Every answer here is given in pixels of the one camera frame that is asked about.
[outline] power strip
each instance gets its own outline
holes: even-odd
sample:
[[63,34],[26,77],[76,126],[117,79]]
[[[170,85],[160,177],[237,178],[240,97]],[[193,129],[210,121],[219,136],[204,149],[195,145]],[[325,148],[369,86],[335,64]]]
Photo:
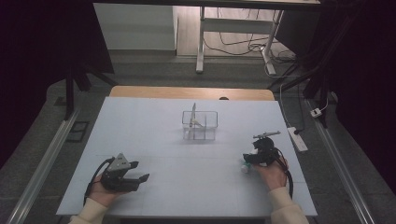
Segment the power strip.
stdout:
[[296,128],[294,127],[290,127],[288,128],[291,140],[293,140],[294,145],[297,147],[297,150],[299,152],[305,152],[308,150],[308,148],[306,147],[303,139],[301,138],[301,136],[299,134],[295,134],[294,131],[296,131]]

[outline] beige sleeve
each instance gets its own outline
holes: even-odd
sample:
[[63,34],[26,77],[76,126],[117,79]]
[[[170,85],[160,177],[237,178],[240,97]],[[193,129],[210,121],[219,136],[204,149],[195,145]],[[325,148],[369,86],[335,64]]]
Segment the beige sleeve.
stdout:
[[308,224],[308,220],[301,207],[294,203],[287,188],[273,189],[269,192],[274,211],[271,214],[273,224]]
[[70,222],[72,224],[99,224],[102,223],[103,217],[107,211],[107,207],[87,198],[84,207],[78,216],[72,216]]

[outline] white table surface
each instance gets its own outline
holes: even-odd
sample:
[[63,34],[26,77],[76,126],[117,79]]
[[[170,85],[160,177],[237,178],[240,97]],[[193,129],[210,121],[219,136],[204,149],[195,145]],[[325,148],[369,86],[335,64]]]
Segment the white table surface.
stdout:
[[[217,111],[216,140],[184,140],[182,112]],[[316,216],[304,175],[276,101],[176,100],[107,97],[67,188],[58,215],[82,208],[97,167],[122,152],[139,161],[125,178],[150,174],[138,191],[119,197],[107,212],[121,217],[268,217],[268,188],[251,169],[243,174],[243,153],[253,135],[271,136],[289,162],[293,200]]]

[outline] pen holder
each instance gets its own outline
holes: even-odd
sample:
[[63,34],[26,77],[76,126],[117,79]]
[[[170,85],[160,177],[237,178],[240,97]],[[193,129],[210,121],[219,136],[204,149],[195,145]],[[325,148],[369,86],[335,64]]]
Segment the pen holder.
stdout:
[[216,129],[218,128],[218,112],[195,111],[195,118],[192,118],[191,116],[192,111],[183,111],[183,139],[216,139]]

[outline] gray carpet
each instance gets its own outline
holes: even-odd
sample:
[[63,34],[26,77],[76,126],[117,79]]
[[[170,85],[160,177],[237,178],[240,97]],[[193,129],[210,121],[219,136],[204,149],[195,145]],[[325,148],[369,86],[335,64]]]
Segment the gray carpet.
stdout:
[[[287,67],[287,64],[276,65],[279,73]],[[244,61],[234,60],[206,63],[204,73],[199,76],[195,74],[195,63],[186,63],[183,60],[168,63],[153,61],[115,63],[114,68],[116,75],[109,76],[121,85],[266,89],[274,81],[265,75],[261,61],[244,63]],[[68,141],[64,143],[25,223],[67,223],[68,221],[68,217],[57,217],[55,212],[88,141],[102,102],[110,92],[110,87],[102,80],[94,76],[89,76],[89,78],[93,86],[78,115],[79,124],[69,134]],[[49,88],[48,100],[41,113],[13,156],[0,171],[0,223],[7,221],[64,118],[64,104],[62,104],[64,92],[63,81]],[[286,117],[292,126],[302,128],[302,115],[304,115],[305,129],[301,136],[309,151],[305,154],[297,153],[297,155],[318,210],[318,217],[310,217],[309,221],[320,224],[360,223],[304,103],[302,103],[303,114],[300,111],[299,96],[297,89],[293,88],[283,92],[282,102]],[[346,159],[348,168],[372,210],[375,220],[377,223],[396,223],[395,196],[359,146],[337,121],[334,115],[335,107],[335,101],[331,99],[327,118],[329,130]],[[84,128],[86,128],[85,134],[81,131]],[[76,195],[76,197],[80,197],[82,202],[82,195]],[[250,220],[244,223],[258,223],[258,221]],[[105,220],[105,223],[119,222],[114,217],[107,217]],[[175,221],[136,219],[131,223],[164,222],[174,223]],[[211,220],[202,222],[214,223]]]

